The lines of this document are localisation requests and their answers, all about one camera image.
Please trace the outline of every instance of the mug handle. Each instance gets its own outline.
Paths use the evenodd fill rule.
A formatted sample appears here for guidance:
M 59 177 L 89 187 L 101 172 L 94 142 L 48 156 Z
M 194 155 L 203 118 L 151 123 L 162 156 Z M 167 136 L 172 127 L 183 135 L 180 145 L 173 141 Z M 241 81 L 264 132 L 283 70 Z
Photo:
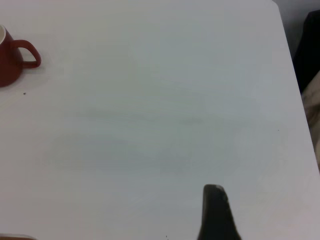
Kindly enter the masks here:
M 30 51 L 30 53 L 34 56 L 35 61 L 24 61 L 22 63 L 22 67 L 24 69 L 33 69 L 37 68 L 41 64 L 41 57 L 36 48 L 28 41 L 26 40 L 13 40 L 10 43 L 10 48 L 11 49 L 16 49 L 16 48 L 24 48 Z

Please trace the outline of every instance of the red mug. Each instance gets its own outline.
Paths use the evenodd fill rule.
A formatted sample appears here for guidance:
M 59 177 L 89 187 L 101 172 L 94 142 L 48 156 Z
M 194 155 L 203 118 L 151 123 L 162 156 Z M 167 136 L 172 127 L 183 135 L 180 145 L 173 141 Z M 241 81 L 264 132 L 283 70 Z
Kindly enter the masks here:
M 24 61 L 19 48 L 28 49 L 35 61 Z M 6 28 L 0 25 L 0 87 L 16 81 L 23 69 L 37 68 L 40 64 L 41 57 L 30 42 L 13 40 Z

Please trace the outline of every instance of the white table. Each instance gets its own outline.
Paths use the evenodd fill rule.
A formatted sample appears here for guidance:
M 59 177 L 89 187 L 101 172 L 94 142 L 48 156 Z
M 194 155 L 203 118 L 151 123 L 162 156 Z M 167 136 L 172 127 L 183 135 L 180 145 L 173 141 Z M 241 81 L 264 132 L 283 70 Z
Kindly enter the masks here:
M 221 184 L 244 240 L 319 238 L 276 4 L 2 0 L 0 23 L 42 56 L 0 89 L 1 233 L 195 240 Z

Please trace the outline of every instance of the mug rim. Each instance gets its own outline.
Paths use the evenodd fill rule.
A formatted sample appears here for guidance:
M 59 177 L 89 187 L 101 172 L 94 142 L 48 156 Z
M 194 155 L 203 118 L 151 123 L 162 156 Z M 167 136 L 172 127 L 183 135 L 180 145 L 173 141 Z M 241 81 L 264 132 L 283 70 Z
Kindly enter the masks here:
M 1 45 L 3 43 L 3 41 L 5 40 L 5 38 L 6 38 L 7 31 L 6 31 L 5 26 L 3 26 L 2 24 L 0 24 L 0 28 L 3 30 L 3 38 L 0 39 L 0 45 Z

